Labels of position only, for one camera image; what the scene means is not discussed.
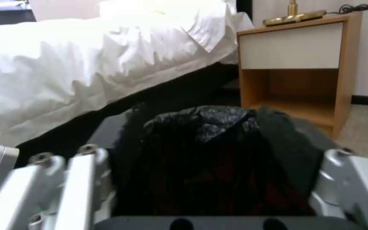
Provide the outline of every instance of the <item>wooden nightstand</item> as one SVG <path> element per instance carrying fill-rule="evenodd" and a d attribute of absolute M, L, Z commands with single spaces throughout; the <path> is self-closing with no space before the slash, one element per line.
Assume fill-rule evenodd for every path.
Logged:
<path fill-rule="evenodd" d="M 350 111 L 362 13 L 238 33 L 241 105 L 308 119 L 337 138 Z"/>

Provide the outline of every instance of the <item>pillow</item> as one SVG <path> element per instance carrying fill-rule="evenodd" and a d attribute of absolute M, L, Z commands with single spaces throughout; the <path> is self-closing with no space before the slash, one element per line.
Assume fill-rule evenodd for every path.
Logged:
<path fill-rule="evenodd" d="M 163 14 L 207 52 L 224 37 L 229 17 L 236 14 L 236 0 L 108 0 L 99 6 L 102 18 L 139 25 Z"/>

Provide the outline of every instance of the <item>lamp base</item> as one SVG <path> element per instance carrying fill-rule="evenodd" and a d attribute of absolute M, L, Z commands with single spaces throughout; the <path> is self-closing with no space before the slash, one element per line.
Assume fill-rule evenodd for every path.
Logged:
<path fill-rule="evenodd" d="M 301 13 L 298 15 L 291 15 L 276 19 L 266 19 L 263 21 L 263 25 L 265 26 L 275 26 L 275 25 L 283 25 L 294 22 L 302 22 L 314 19 L 321 19 L 326 14 L 326 10 L 318 10 L 308 13 Z"/>

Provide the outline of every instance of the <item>drawer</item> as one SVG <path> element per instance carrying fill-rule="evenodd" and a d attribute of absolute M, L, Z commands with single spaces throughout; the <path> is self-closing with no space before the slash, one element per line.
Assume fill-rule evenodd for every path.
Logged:
<path fill-rule="evenodd" d="M 242 69 L 339 68 L 343 23 L 240 35 Z"/>

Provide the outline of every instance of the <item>beige carpet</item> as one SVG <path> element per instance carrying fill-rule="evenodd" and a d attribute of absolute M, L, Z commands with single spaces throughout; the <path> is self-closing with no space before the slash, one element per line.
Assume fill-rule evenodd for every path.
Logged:
<path fill-rule="evenodd" d="M 368 157 L 368 106 L 352 105 L 352 111 L 337 142 L 360 156 Z"/>

